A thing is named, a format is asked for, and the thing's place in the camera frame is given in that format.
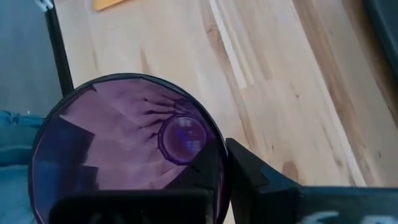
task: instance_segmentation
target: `purple filter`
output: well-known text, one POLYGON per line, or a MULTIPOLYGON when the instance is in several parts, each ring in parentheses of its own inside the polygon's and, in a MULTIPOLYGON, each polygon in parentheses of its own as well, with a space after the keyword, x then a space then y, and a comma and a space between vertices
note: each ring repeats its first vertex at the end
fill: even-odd
MULTIPOLYGON (((198 103, 174 89, 154 77, 114 75, 61 101, 34 148, 30 197, 37 221, 48 223, 55 203, 82 192, 163 189, 208 141, 220 138, 198 103)), ((220 199, 220 172, 217 216, 229 203, 220 199)))

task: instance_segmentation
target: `orange object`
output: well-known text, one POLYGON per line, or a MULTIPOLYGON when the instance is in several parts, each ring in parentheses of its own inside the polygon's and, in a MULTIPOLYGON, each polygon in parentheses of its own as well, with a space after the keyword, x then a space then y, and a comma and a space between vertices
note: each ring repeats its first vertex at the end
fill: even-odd
POLYGON ((94 0, 94 10, 103 10, 107 7, 113 6, 126 0, 94 0))

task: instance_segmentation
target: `blue jeans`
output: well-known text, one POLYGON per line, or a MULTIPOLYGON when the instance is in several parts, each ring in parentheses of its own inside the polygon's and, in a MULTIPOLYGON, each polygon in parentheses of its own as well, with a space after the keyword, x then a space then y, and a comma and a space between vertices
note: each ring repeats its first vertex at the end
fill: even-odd
POLYGON ((30 207, 27 166, 43 119, 0 111, 0 223, 35 223, 30 207))

